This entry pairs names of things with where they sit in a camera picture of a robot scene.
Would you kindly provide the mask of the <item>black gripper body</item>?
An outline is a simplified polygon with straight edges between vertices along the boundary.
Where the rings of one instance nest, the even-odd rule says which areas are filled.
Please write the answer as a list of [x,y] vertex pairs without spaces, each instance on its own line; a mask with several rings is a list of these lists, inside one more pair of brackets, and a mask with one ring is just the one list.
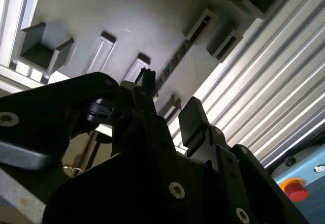
[[45,223],[235,223],[236,209],[217,173],[178,156],[185,197],[160,183],[145,158],[121,153],[64,183],[51,196]]

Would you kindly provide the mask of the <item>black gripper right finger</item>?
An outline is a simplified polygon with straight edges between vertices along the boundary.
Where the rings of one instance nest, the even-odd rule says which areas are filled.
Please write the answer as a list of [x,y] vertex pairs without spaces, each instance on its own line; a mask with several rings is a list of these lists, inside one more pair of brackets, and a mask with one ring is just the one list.
[[228,146],[191,98],[180,112],[193,200],[201,223],[304,223],[298,208],[245,146]]

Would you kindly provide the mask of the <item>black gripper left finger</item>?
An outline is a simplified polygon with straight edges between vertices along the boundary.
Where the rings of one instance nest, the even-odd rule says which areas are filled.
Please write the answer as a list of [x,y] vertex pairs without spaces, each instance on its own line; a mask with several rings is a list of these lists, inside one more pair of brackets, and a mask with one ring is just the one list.
[[[1,98],[1,198],[99,197],[126,184],[168,201],[187,197],[166,121],[157,114],[154,73],[118,84],[95,72]],[[62,157],[75,136],[113,127],[117,156],[68,180]]]

